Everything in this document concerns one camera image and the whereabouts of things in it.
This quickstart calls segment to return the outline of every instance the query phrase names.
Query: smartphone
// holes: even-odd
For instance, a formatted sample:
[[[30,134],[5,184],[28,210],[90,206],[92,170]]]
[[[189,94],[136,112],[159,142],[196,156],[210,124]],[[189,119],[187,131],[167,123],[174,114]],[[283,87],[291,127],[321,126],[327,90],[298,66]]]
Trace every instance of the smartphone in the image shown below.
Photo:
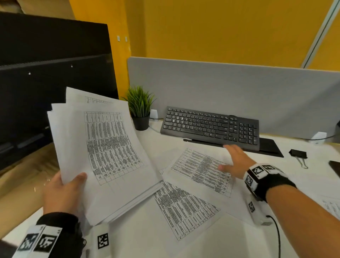
[[[328,164],[334,170],[334,172],[338,175],[338,177],[340,177],[340,162],[330,160]]]

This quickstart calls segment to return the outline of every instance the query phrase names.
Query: potted plant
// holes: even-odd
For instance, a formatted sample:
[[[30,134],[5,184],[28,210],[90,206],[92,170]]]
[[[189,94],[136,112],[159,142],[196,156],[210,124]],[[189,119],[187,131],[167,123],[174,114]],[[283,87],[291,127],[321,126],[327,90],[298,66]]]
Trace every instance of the potted plant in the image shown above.
[[[151,104],[155,101],[149,92],[145,92],[142,86],[130,87],[126,98],[129,103],[129,109],[132,116],[133,124],[136,130],[144,131],[149,127]]]

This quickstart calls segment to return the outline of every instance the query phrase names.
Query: hand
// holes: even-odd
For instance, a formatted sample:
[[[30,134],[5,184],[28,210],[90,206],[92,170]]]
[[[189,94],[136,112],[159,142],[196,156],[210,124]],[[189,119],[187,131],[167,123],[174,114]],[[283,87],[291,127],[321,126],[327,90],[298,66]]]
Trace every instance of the hand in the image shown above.
[[[245,172],[256,162],[248,157],[247,154],[237,145],[224,145],[233,160],[233,166],[231,165],[219,165],[218,170],[222,172],[228,172],[232,176],[243,179]]]
[[[79,202],[83,193],[86,173],[80,173],[71,182],[64,185],[60,171],[44,189],[44,214],[66,212],[77,215]]]

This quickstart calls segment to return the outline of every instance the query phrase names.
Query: green leaves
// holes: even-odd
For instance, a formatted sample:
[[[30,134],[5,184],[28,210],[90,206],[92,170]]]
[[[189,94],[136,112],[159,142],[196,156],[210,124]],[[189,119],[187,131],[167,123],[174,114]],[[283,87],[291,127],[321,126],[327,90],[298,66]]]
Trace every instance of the green leaves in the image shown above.
[[[150,115],[151,105],[155,101],[154,97],[155,95],[145,92],[143,86],[137,86],[130,87],[126,98],[123,97],[123,99],[129,103],[130,113],[134,117],[146,117]]]

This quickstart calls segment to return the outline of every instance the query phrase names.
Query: black monitor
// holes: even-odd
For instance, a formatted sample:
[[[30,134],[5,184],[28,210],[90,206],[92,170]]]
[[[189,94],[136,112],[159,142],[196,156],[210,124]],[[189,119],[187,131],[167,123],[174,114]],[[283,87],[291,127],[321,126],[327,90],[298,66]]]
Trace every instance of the black monitor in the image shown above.
[[[0,169],[52,142],[66,87],[117,98],[106,24],[0,12]]]

